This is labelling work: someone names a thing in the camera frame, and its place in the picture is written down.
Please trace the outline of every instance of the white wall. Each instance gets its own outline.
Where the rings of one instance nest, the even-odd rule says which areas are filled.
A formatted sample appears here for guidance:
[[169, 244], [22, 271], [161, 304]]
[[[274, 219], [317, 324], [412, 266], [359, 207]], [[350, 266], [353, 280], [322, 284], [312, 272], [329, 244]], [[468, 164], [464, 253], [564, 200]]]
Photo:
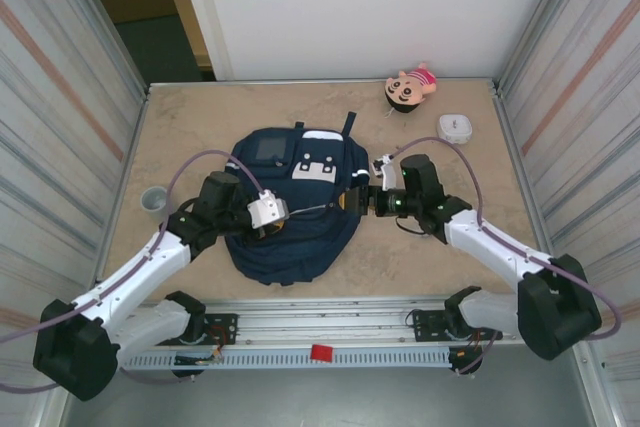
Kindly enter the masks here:
[[221, 80], [495, 76], [539, 0], [193, 0]]

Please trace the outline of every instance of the doll face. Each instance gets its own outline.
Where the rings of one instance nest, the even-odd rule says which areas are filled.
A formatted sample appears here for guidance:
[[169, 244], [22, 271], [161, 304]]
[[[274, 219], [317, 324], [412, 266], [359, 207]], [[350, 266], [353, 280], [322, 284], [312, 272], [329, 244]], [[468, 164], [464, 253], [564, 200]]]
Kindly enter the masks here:
[[396, 79], [387, 79], [384, 88], [391, 100], [398, 104], [417, 105], [424, 98], [420, 81], [408, 75]]

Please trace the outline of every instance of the plush toy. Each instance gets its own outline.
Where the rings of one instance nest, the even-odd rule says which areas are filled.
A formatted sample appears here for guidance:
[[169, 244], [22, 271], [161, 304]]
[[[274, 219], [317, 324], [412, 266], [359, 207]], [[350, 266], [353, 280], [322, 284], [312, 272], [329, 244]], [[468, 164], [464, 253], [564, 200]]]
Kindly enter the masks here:
[[408, 74], [400, 71], [397, 79], [388, 78], [384, 85], [389, 105], [403, 114], [418, 107], [427, 94], [435, 91], [436, 76], [427, 70], [424, 62]]

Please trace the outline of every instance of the corrugated metal panel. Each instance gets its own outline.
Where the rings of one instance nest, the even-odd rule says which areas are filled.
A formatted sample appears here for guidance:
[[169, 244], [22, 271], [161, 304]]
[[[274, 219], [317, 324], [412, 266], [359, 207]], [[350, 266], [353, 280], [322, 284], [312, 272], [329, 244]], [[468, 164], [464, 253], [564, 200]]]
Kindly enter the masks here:
[[639, 12], [640, 0], [562, 0], [505, 98], [554, 250], [622, 307], [621, 332], [596, 349], [630, 424], [640, 418]]
[[522, 38], [514, 49], [514, 52], [507, 62], [498, 83], [499, 95], [506, 95], [511, 90], [514, 82], [517, 81], [522, 69], [529, 60], [532, 52], [540, 39], [540, 36], [547, 27], [564, 0], [540, 0], [538, 7], [534, 11], [529, 24], [527, 25]]
[[[92, 282], [145, 99], [93, 0], [0, 0], [0, 333]], [[3, 345], [0, 378], [47, 383], [35, 338]], [[0, 394], [0, 424], [41, 396]]]

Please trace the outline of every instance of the small gray cup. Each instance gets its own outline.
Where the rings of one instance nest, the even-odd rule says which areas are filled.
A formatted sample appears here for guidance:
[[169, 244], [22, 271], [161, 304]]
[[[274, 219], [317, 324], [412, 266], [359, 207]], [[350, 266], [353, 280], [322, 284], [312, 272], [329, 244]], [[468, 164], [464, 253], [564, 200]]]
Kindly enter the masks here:
[[158, 224], [167, 216], [167, 189], [160, 185], [149, 187], [140, 196], [140, 206]]

